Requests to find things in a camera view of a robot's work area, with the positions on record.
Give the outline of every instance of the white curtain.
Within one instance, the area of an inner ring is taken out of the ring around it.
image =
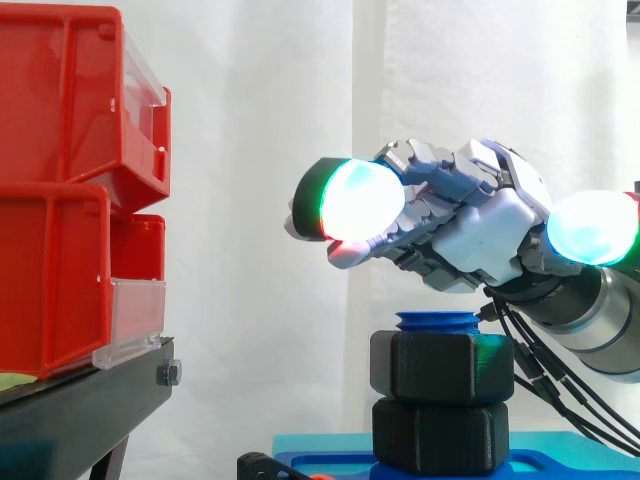
[[[287,201],[317,158],[488,136],[554,198],[640,179],[623,0],[101,3],[173,91],[172,195],[151,210],[167,220],[166,334],[184,377],[132,434],[127,480],[230,479],[274,434],[367,429],[369,334],[396,310],[482,305],[388,262],[337,271],[289,239]],[[576,363],[638,420],[637,389]],[[510,405],[514,429],[567,428],[521,392]]]

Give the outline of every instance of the red storage bin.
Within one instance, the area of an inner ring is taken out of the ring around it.
[[[109,368],[159,346],[164,220],[98,185],[0,185],[0,373]]]
[[[169,195],[171,96],[118,10],[0,3],[0,58],[0,183],[97,183],[129,213]]]

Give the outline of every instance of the glowing fingertip sensor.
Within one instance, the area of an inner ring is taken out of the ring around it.
[[[404,205],[404,187],[390,168],[323,158],[302,177],[291,211],[304,237],[358,242],[386,230]]]
[[[611,265],[631,250],[638,235],[638,204],[620,192],[579,192],[556,204],[547,235],[563,257],[587,265]]]

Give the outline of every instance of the black hex nut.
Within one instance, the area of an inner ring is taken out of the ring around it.
[[[379,331],[370,354],[371,387],[396,400],[469,406],[513,395],[513,344],[504,335]]]
[[[484,476],[509,455],[507,406],[419,406],[382,399],[373,407],[373,453],[421,476]]]

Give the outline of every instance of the black clamp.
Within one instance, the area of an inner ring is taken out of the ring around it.
[[[280,473],[289,475],[285,477],[289,480],[311,480],[264,453],[246,453],[238,459],[238,480],[283,480]]]

